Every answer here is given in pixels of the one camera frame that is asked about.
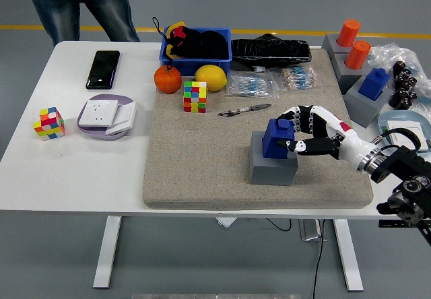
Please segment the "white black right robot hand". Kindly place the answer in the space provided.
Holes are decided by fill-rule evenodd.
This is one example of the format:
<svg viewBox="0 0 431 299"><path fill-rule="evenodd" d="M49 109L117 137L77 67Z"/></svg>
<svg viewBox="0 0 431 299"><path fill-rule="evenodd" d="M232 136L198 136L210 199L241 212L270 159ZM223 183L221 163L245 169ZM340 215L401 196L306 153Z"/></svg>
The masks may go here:
<svg viewBox="0 0 431 299"><path fill-rule="evenodd" d="M301 156L330 155L350 163L357 171L365 170L376 146L364 141L344 121L317 105L295 106L276 118L293 122L295 132L311 134L310 139L278 140L277 143Z"/></svg>

